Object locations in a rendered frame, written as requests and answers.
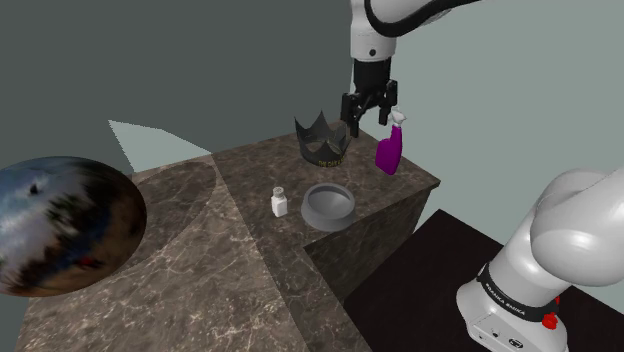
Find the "grey bowl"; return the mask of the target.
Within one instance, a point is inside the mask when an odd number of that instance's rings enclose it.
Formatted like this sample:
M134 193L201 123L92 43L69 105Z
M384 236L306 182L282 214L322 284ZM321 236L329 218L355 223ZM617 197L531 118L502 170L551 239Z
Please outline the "grey bowl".
M355 197L339 184L318 183L306 191L301 215L308 225L317 230L341 231L355 220Z

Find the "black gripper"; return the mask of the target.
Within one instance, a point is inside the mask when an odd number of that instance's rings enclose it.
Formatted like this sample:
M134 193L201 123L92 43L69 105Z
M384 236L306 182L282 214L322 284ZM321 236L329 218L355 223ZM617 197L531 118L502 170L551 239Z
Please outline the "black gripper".
M344 93L341 99L340 119L349 128L352 138L359 137L359 122L371 108L372 94L383 91L379 107L378 122L388 124L391 109L398 102L398 83L390 79L392 58L382 61L353 62L353 83L356 93Z

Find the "black crown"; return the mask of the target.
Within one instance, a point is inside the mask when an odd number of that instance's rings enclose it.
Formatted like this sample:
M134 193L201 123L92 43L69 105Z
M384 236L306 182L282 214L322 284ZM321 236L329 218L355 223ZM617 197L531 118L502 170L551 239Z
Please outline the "black crown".
M305 161L322 168L337 167L344 161L350 143L345 123L332 128L323 112L307 128L297 119L294 123L300 154Z

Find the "large landscape-patterned sphere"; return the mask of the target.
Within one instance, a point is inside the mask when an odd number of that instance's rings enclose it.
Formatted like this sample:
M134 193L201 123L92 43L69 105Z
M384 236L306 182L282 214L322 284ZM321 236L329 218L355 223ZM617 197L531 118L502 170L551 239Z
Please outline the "large landscape-patterned sphere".
M147 224L131 179L102 162L41 157L0 169L0 293L57 296L110 276Z

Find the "dark robot stand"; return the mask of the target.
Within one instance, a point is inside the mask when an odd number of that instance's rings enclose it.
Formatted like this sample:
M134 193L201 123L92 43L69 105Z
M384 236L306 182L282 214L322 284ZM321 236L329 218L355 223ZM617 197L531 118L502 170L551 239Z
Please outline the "dark robot stand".
M469 337L457 289L501 244L438 210L345 300L373 352L489 352ZM624 352L624 315L570 287L559 319L570 352Z

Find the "white salt shaker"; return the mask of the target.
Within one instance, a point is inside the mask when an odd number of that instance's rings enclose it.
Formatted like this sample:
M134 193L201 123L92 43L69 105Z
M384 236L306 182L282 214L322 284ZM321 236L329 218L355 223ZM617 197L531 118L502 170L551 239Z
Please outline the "white salt shaker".
M276 217L282 217L288 213L288 200L283 187L274 187L271 196L272 212Z

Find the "purple spray bottle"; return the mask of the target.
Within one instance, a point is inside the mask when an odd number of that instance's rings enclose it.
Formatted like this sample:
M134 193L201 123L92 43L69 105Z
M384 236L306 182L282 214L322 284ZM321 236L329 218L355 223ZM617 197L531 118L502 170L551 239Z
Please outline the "purple spray bottle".
M402 158L402 123L406 117L397 108L392 108L388 118L392 120L391 134L378 143L375 165L386 174L394 175Z

